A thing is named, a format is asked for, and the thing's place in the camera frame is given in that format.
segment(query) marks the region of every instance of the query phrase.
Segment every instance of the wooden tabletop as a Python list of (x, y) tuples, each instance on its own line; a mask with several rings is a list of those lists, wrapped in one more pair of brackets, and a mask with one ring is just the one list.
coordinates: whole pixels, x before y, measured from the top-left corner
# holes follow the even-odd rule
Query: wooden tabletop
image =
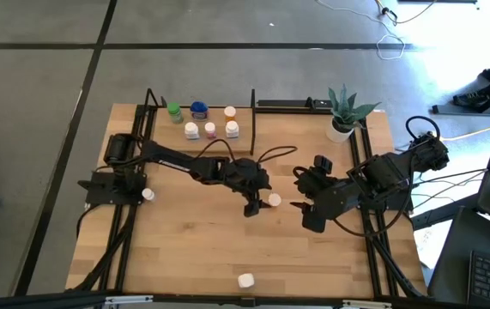
[[(113, 106), (107, 138), (130, 132), (136, 106)], [(349, 142), (330, 142), (324, 134), (330, 116), (258, 114), (255, 159), (275, 146), (294, 145), (298, 151), (263, 163), (273, 192), (282, 197), (274, 209), (243, 217), (245, 200), (224, 186), (201, 185), (185, 173), (147, 164), (152, 203), (138, 209), (124, 291), (145, 294), (213, 294), (301, 297), (372, 297), (366, 244), (363, 238), (327, 223), (324, 233), (301, 226), (300, 210), (289, 202), (304, 201), (293, 184), (292, 170), (309, 167), (315, 155), (333, 161), (333, 175), (345, 177), (353, 166)], [(384, 112), (367, 118), (374, 154), (393, 150)], [(82, 223), (67, 288), (80, 283), (106, 249), (112, 206), (90, 213)], [(395, 211), (386, 212), (386, 222)], [(351, 210), (339, 221), (362, 232), (360, 213)], [(411, 223), (404, 217), (388, 231), (391, 252), (402, 272), (422, 293), (426, 292)], [(113, 287), (115, 258), (109, 287)], [(384, 263), (378, 257), (384, 293), (388, 293)], [(256, 284), (240, 289), (237, 277), (252, 273)]]

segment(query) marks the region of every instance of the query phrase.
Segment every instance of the white cable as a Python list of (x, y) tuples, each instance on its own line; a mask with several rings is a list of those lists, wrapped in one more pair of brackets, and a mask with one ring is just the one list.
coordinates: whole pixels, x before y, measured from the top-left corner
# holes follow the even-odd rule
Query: white cable
[[(386, 24), (384, 24), (383, 22), (379, 21), (379, 20), (376, 20), (372, 17), (370, 17), (369, 15), (367, 14), (363, 14), (363, 13), (359, 13), (359, 12), (356, 12), (352, 9), (344, 9), (344, 8), (333, 8), (331, 7), (330, 5), (328, 5), (327, 3), (324, 3), (323, 1), (321, 0), (315, 0), (315, 2), (321, 6), (324, 6), (325, 8), (327, 9), (332, 9), (332, 10), (335, 10), (335, 11), (347, 11), (347, 12), (351, 12), (351, 13), (354, 13), (356, 15), (361, 15), (361, 16), (364, 16), (366, 18), (368, 18), (369, 20), (371, 21), (374, 21), (374, 22), (377, 22), (379, 24), (382, 24), (382, 26), (385, 27), (386, 31), (389, 33), (389, 34), (386, 34), (382, 37), (382, 39), (380, 39), (378, 42), (376, 42), (376, 53), (378, 54), (378, 57), (382, 60), (395, 60), (395, 59), (399, 59), (402, 57), (403, 53), (405, 52), (405, 42), (403, 42), (403, 40), (401, 38), (399, 38), (398, 36), (396, 36), (394, 33), (391, 32), (391, 30), (388, 28), (388, 26), (386, 26)], [(397, 57), (390, 57), (390, 58), (385, 58), (382, 56), (382, 52), (380, 51), (380, 43), (385, 39), (385, 38), (394, 38), (394, 39), (397, 39), (399, 42), (401, 42), (402, 44), (402, 49), (401, 49), (401, 52), (399, 53), (399, 56)]]

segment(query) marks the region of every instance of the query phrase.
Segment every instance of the green succulent plant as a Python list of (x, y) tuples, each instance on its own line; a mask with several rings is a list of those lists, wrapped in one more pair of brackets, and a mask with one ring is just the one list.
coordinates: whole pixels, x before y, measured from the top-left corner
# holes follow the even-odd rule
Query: green succulent plant
[(362, 106), (357, 106), (354, 108), (355, 97), (357, 94), (352, 94), (349, 98), (346, 95), (347, 89), (346, 85), (342, 87), (340, 92), (340, 101), (336, 99), (336, 94), (332, 88), (329, 88), (329, 97), (332, 102), (332, 114), (334, 115), (333, 120), (338, 123), (340, 128), (344, 130), (352, 130), (356, 125), (357, 121), (363, 119), (369, 113), (382, 102), (376, 104), (364, 104)]

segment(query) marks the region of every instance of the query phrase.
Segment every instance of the white bottle cap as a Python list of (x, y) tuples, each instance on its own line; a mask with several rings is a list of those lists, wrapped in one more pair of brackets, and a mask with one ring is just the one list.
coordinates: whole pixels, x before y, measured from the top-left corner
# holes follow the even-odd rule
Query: white bottle cap
[(213, 123), (206, 123), (204, 125), (204, 130), (207, 131), (208, 133), (212, 133), (216, 131), (216, 125)]
[(277, 193), (269, 194), (268, 204), (273, 207), (279, 206), (281, 204), (281, 196)]
[(254, 276), (252, 274), (243, 274), (237, 278), (239, 288), (250, 288), (254, 285)]
[(185, 124), (185, 133), (196, 133), (199, 131), (199, 128), (197, 127), (196, 124), (194, 123), (187, 123)]
[(231, 132), (234, 132), (239, 129), (239, 125), (237, 124), (236, 121), (228, 121), (226, 124), (226, 130), (229, 130)]
[(224, 114), (228, 117), (235, 117), (235, 114), (237, 113), (237, 110), (233, 106), (228, 106), (224, 108)]
[(153, 199), (155, 198), (155, 193), (153, 192), (153, 190), (151, 190), (149, 188), (145, 188), (142, 191), (142, 196), (143, 196), (143, 198), (147, 199), (148, 201), (153, 201)]

